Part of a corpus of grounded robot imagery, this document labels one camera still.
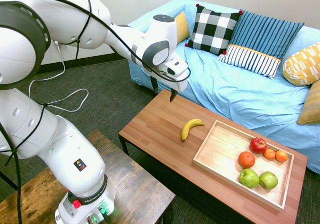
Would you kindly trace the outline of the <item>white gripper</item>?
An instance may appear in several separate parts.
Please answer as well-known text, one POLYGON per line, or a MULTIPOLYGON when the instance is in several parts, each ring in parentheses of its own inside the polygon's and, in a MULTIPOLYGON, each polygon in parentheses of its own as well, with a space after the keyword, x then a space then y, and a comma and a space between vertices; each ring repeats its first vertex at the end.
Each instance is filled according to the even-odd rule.
POLYGON ((189 73, 187 71, 188 64, 180 57, 175 56, 172 60, 163 62, 162 64, 148 70, 150 81, 154 92, 159 91, 158 80, 171 88, 170 102, 177 96, 178 92, 182 92, 187 88, 189 73))

